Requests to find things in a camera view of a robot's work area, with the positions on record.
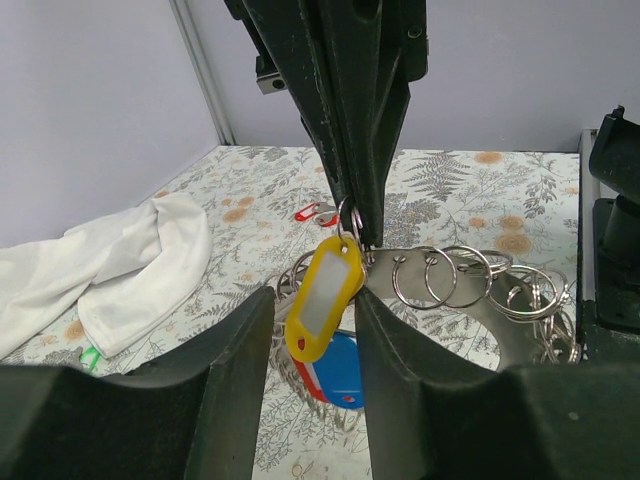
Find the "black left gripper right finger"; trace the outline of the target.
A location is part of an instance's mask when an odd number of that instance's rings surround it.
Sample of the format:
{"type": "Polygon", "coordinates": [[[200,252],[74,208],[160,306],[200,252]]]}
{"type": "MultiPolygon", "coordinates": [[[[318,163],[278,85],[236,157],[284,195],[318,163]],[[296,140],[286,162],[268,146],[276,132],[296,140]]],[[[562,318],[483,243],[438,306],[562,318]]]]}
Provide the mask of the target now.
{"type": "Polygon", "coordinates": [[[533,365],[493,372],[355,301],[376,479],[635,479],[639,367],[533,365]]]}

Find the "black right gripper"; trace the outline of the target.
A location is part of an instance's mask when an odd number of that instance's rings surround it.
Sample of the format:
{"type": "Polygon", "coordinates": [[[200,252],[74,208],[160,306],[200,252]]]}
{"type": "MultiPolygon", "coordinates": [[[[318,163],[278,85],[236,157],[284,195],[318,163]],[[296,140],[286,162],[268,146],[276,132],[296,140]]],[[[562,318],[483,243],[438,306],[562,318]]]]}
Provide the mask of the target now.
{"type": "Polygon", "coordinates": [[[383,240],[385,185],[410,102],[428,71],[424,1],[228,1],[259,52],[262,94],[287,87],[336,202],[383,240]]]}

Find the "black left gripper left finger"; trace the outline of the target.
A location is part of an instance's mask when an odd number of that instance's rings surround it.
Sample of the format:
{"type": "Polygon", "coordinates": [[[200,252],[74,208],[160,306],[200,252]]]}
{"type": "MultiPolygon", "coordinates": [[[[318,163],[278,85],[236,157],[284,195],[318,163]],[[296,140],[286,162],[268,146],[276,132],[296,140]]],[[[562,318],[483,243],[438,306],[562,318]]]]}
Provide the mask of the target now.
{"type": "Polygon", "coordinates": [[[248,479],[275,314],[262,287],[126,374],[1,370],[5,479],[248,479]]]}

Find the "blue tagged key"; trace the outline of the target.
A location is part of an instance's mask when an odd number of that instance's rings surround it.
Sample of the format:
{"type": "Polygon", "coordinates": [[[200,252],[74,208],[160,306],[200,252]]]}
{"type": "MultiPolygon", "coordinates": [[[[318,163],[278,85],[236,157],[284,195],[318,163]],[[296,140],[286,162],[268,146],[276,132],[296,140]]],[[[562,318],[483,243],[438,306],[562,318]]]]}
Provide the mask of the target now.
{"type": "Polygon", "coordinates": [[[336,332],[323,356],[314,363],[326,399],[341,408],[364,407],[358,346],[354,336],[336,332]]]}

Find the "white disc with keyrings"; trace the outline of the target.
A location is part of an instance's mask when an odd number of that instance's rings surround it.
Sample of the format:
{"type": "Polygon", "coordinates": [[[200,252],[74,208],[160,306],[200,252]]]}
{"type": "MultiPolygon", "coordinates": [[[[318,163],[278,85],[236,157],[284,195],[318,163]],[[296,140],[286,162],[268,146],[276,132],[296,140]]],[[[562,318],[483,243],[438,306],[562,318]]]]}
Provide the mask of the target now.
{"type": "MultiPolygon", "coordinates": [[[[312,255],[303,254],[277,280],[269,365],[313,417],[350,433],[359,427],[364,407],[351,410],[314,399],[285,344],[285,321],[312,255]]],[[[501,369],[580,360],[575,324],[565,307],[572,287],[558,270],[519,265],[509,254],[467,246],[380,249],[369,254],[365,284],[406,313],[449,314],[478,322],[497,342],[501,369]]]]}

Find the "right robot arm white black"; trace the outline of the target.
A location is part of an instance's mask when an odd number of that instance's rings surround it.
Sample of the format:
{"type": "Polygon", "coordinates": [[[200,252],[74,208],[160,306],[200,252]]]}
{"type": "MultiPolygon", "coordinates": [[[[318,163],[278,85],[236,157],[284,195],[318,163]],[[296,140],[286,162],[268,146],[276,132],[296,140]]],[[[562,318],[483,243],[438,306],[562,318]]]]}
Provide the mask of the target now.
{"type": "MultiPolygon", "coordinates": [[[[410,102],[430,67],[423,1],[231,1],[262,89],[288,91],[316,147],[339,224],[366,252],[410,102]]],[[[577,341],[593,363],[639,357],[639,127],[607,114],[581,160],[577,341]]]]}

